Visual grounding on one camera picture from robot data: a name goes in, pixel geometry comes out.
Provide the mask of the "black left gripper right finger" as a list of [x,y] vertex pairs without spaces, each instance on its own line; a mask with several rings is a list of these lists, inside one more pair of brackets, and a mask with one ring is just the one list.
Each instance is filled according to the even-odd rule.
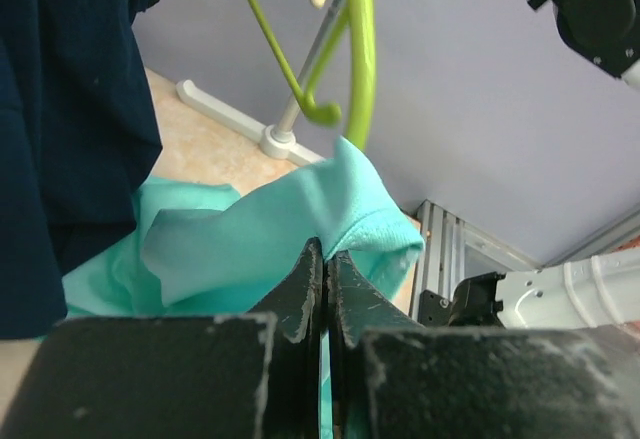
[[339,253],[326,267],[337,438],[635,438],[639,401],[581,332],[507,329],[482,276],[444,322],[398,310]]

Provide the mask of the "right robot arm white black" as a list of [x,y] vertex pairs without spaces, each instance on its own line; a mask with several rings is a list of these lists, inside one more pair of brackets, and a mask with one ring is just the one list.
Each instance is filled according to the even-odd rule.
[[424,0],[425,194],[545,264],[639,202],[639,96],[569,50],[550,8]]

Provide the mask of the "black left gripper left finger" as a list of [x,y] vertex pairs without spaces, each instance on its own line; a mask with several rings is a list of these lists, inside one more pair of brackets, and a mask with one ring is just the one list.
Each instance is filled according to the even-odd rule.
[[324,264],[317,239],[249,312],[86,318],[39,346],[5,438],[316,438]]

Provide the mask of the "teal t-shirt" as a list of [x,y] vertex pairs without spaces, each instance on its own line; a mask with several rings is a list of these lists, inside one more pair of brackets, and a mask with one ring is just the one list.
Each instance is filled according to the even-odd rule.
[[372,164],[345,139],[332,158],[247,195],[229,186],[149,179],[133,204],[136,229],[64,276],[70,311],[48,336],[74,319],[245,314],[317,239],[324,264],[320,393],[329,374],[322,361],[328,262],[349,254],[392,303],[424,247]]

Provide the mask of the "green hanger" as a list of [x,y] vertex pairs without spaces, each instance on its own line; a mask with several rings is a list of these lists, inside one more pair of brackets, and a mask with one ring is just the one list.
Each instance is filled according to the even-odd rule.
[[341,121],[340,106],[335,102],[318,104],[314,93],[341,36],[345,31],[349,32],[350,98],[343,136],[355,147],[363,150],[369,137],[376,91],[374,1],[346,0],[346,4],[337,14],[328,38],[321,46],[319,57],[312,65],[305,84],[301,84],[296,78],[258,0],[247,2],[303,115],[321,126],[335,127]]

